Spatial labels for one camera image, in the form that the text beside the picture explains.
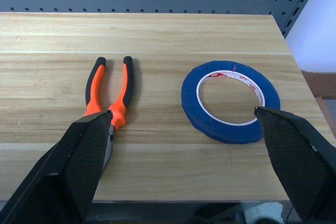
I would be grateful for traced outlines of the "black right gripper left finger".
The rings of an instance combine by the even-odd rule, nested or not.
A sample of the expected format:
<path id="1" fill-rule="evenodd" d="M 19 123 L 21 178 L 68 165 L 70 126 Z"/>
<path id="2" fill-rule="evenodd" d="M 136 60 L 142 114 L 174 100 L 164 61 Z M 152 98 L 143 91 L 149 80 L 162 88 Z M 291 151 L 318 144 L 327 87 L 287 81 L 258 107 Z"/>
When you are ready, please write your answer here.
<path id="1" fill-rule="evenodd" d="M 73 122 L 0 211 L 0 224 L 82 224 L 103 173 L 112 113 Z"/>

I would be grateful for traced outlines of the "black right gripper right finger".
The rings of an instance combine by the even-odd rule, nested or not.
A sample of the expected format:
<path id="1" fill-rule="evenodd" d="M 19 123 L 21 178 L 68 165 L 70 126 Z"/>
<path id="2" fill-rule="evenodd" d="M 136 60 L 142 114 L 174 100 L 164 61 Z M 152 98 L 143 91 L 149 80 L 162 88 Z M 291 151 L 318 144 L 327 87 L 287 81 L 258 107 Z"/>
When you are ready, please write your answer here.
<path id="1" fill-rule="evenodd" d="M 336 147 L 306 119 L 255 109 L 272 167 L 304 223 L 336 224 Z"/>

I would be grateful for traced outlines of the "orange and black pliers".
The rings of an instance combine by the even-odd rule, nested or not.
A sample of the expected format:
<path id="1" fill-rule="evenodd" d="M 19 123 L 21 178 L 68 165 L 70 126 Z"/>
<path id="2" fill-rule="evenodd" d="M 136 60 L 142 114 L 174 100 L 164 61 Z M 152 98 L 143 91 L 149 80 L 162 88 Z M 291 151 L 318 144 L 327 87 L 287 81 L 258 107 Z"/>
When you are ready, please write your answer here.
<path id="1" fill-rule="evenodd" d="M 99 104 L 99 87 L 105 71 L 107 60 L 104 57 L 96 59 L 94 67 L 89 75 L 86 84 L 86 112 L 85 116 L 95 114 L 102 111 Z M 107 148 L 104 156 L 104 166 L 106 166 L 110 160 L 113 145 L 113 134 L 120 127 L 126 125 L 125 114 L 127 107 L 129 106 L 134 93 L 134 67 L 133 59 L 130 56 L 123 58 L 123 84 L 121 92 L 117 100 L 111 104 L 108 110 L 112 114 L 111 125 L 109 128 L 109 135 L 107 140 Z"/>

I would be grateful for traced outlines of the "blue tape roll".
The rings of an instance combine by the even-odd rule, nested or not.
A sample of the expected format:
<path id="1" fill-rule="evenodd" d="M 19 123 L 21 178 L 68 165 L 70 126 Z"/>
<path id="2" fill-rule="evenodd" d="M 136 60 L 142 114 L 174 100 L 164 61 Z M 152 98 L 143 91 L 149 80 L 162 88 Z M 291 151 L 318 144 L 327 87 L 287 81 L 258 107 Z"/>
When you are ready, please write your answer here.
<path id="1" fill-rule="evenodd" d="M 260 106 L 280 109 L 279 95 L 263 74 L 238 62 L 215 60 L 195 67 L 183 81 L 181 103 L 187 118 L 197 130 L 219 142 L 258 142 L 263 133 L 257 118 L 245 123 L 230 123 L 216 118 L 205 109 L 199 95 L 201 84 L 217 77 L 227 77 L 244 83 L 255 93 Z"/>

